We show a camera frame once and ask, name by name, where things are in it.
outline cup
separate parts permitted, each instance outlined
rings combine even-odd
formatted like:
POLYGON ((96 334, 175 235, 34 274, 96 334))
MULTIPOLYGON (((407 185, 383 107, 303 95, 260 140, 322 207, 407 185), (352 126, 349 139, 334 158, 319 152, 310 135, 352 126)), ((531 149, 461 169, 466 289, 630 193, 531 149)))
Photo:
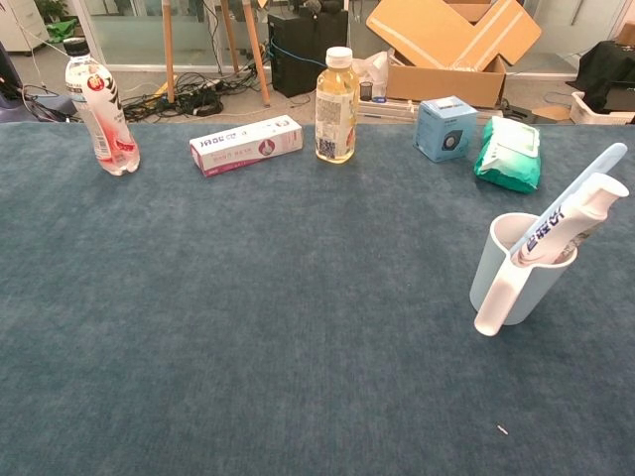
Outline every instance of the cup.
POLYGON ((469 291, 469 300, 478 311, 474 326, 482 334, 495 335, 502 324, 515 325, 525 320, 577 257, 574 249, 562 263, 516 266, 509 249, 537 218, 529 213, 505 213, 489 226, 469 291))
POLYGON ((386 97, 386 82, 373 82, 373 99, 375 97, 386 97))
POLYGON ((359 83, 359 99, 362 101, 370 101, 373 98, 373 83, 364 81, 359 83))

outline cup handle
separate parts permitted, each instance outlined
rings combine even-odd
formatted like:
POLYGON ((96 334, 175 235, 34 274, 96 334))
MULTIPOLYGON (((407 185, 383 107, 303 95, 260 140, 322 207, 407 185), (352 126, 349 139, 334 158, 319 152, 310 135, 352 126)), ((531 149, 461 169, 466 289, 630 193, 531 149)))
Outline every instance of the cup handle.
POLYGON ((503 261, 474 319, 476 330, 488 336, 498 333, 530 275, 531 268, 520 268, 509 258, 503 261))

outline wet wipes package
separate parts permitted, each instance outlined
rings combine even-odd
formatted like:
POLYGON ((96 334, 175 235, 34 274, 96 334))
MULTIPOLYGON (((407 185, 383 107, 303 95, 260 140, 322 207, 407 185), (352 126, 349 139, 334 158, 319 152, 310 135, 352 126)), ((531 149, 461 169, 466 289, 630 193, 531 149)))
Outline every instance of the wet wipes package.
POLYGON ((415 131, 415 147, 433 162, 467 153, 478 111, 456 96, 422 101, 415 131))
POLYGON ((474 164, 480 179, 521 193, 540 182, 540 132, 511 119, 493 117, 483 130, 484 146, 474 164))

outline white bottle cap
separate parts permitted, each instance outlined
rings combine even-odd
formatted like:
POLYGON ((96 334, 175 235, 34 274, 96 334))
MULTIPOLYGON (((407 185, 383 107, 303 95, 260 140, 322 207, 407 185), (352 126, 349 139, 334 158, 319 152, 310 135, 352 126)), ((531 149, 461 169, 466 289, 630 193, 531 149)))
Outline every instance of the white bottle cap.
POLYGON ((345 68, 353 64, 353 51, 347 47, 332 47, 326 50, 328 67, 345 68))

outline plastic water bottle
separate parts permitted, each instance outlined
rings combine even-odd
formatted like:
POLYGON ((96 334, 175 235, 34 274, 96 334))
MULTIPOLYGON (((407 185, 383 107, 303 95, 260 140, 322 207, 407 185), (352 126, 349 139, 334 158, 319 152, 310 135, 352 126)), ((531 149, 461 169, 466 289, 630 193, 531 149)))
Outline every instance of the plastic water bottle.
POLYGON ((343 164, 355 152, 359 78, 352 64, 350 48, 329 48, 328 69, 317 77, 316 155, 334 164, 343 164))
POLYGON ((63 45, 70 56, 66 89, 90 132, 99 164, 114 176, 135 172, 139 148, 126 125, 112 74, 90 56, 85 38, 69 38, 63 45))

